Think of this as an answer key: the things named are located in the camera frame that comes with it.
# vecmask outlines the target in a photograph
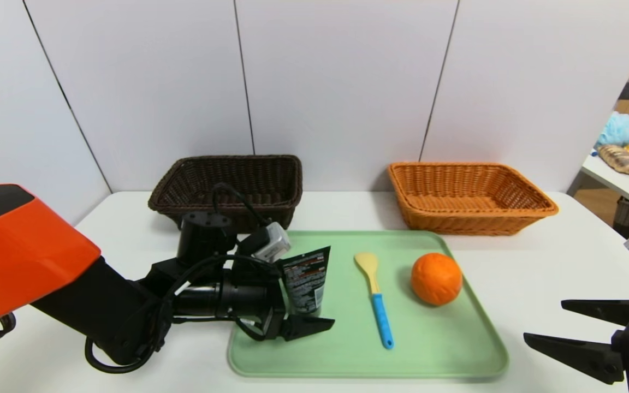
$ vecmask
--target light green tray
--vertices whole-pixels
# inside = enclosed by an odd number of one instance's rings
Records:
[[[289,231],[292,256],[331,246],[322,318],[329,331],[285,342],[257,342],[235,329],[229,362],[243,376],[322,378],[479,378],[503,373],[509,356],[465,281],[452,303],[434,307],[410,287],[422,254],[451,256],[443,239],[427,231]],[[382,346],[357,252],[374,252],[394,349]]]

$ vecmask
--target orange fruit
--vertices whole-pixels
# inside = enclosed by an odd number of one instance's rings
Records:
[[[454,301],[462,289],[462,271],[447,255],[422,255],[412,268],[412,289],[426,303],[442,306]]]

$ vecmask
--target brown wicker basket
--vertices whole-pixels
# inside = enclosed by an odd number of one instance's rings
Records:
[[[157,184],[148,205],[180,227],[185,213],[212,211],[212,188],[219,182],[242,193],[265,219],[287,228],[302,196],[302,164],[294,155],[180,159]],[[257,219],[234,194],[220,191],[218,204],[220,213],[232,219],[239,233],[250,233],[258,227]]]
[[[501,164],[399,162],[388,173],[411,229],[511,235],[557,214],[543,192]]]

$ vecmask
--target table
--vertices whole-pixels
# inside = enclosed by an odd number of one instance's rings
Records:
[[[574,195],[581,186],[584,175],[591,176],[604,186],[613,189],[629,199],[629,175],[614,171],[600,157],[589,156],[581,166],[581,172],[577,175],[567,194]]]
[[[127,278],[144,276],[152,262],[170,258],[176,251],[179,232],[170,219],[147,208],[149,196],[149,192],[113,194],[77,226],[103,250],[108,264]],[[227,364],[230,323],[175,325],[167,345],[143,368],[109,375],[87,365],[79,333],[25,306],[16,311],[15,331],[0,340],[0,392],[626,392],[625,383],[609,386],[592,380],[523,342],[524,331],[607,342],[616,325],[563,311],[560,301],[629,299],[629,251],[621,236],[574,199],[559,193],[549,196],[561,212],[515,236],[444,236],[509,351],[509,369],[498,378],[243,378]],[[292,230],[404,228],[394,194],[387,192],[305,192],[290,226]]]

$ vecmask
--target spatula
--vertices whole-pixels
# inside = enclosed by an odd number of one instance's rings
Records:
[[[370,298],[372,298],[372,308],[375,311],[375,319],[377,320],[377,329],[382,339],[382,346],[387,349],[392,349],[392,347],[395,346],[395,342],[392,339],[389,321],[387,321],[385,305],[382,303],[380,286],[378,286],[377,279],[375,278],[375,274],[377,273],[377,256],[372,252],[359,252],[354,256],[354,259],[360,269],[367,274],[367,279],[370,282]]]

